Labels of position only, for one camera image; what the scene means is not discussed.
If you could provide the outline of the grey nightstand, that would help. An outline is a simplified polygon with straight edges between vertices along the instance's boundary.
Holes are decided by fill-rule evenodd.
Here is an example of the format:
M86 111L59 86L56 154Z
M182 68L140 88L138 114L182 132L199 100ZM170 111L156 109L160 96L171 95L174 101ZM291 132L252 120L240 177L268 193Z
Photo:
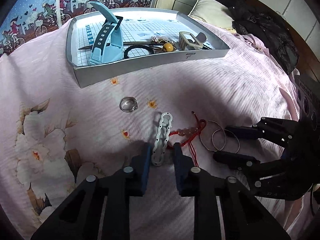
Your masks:
M172 10L189 15L197 0L174 0Z

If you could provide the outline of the white pillow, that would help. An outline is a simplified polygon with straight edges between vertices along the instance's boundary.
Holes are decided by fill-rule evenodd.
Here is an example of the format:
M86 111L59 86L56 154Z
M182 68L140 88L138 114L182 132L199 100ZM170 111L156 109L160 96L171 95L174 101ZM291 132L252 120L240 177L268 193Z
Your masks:
M197 0L188 16L219 28L233 28L233 19L228 8L216 0Z

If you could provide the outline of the silver hoop bangles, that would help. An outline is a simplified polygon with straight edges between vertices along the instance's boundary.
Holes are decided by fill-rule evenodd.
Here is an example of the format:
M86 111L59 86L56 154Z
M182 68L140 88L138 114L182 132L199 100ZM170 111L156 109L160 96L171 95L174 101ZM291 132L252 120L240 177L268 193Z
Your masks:
M206 128L212 128L210 135L205 133L205 137L202 137L202 133L199 134L199 140L201 145L209 152L215 153L217 151L223 151L227 149L229 142L236 143L237 148L234 149L234 153L240 151L240 140L230 129L225 129L217 121L206 121Z

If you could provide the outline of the pink floral bed sheet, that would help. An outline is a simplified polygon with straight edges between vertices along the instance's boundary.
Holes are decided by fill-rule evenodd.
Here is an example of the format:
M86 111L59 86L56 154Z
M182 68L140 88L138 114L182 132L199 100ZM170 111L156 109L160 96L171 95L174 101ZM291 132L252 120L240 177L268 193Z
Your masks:
M172 129L197 119L251 126L261 117L298 120L291 77L265 54L213 25L230 47L221 59L171 63L80 88L66 62L67 27L1 56L1 205L29 239L87 176L110 176L153 142L163 112ZM202 169L232 175L194 139ZM241 142L261 161L282 149L266 140Z

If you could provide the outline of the white wavy hair clip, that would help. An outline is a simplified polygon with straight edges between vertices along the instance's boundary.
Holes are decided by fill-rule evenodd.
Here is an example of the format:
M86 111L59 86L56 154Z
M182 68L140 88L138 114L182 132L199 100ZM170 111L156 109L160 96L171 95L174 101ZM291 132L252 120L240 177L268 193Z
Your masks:
M169 112L161 114L151 155L151 163L154 166L161 166L164 162L172 121L173 117Z

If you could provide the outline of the dark flower hair stick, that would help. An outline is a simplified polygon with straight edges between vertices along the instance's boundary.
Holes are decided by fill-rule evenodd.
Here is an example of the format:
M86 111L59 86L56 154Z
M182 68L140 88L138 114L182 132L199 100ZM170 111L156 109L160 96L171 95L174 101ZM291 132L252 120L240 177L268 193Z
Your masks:
M164 52L173 52L177 49L176 43L166 37L152 36L146 41L131 41L123 42L123 46L149 46L155 50L162 50Z

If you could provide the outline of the light blue kids watch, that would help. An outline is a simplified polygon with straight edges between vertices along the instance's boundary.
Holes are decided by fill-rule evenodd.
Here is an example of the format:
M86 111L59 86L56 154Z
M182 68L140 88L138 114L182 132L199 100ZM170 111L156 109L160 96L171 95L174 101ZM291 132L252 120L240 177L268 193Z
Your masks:
M121 32L123 17L116 16L108 7L99 2L90 2L93 8L105 18L91 49L91 64L107 64L122 60L124 57L124 42Z

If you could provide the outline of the blue fabric wardrobe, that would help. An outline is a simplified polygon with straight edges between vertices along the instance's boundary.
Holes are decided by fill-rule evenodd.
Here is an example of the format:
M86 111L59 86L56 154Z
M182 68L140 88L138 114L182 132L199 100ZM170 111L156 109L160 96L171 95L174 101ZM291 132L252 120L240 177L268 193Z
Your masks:
M109 9L151 7L155 0L1 0L1 54L54 31L75 16L94 12L91 2Z

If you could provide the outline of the black clothes pile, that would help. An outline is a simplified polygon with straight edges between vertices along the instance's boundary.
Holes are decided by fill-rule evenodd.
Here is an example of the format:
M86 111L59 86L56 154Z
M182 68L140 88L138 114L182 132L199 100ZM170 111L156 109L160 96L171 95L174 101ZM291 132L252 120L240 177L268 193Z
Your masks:
M225 7L233 19L232 27L241 35L252 34L269 49L270 54L287 74L296 68L299 53L284 19L271 9L250 0L215 0Z

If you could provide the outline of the grey shallow tray box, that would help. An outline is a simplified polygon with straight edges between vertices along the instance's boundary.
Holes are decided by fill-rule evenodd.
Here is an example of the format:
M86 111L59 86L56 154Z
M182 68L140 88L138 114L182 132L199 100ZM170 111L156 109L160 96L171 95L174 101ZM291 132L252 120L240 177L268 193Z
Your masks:
M71 20L66 60L79 87L161 64L224 57L229 46L187 15L150 8L113 9L119 28L95 11Z

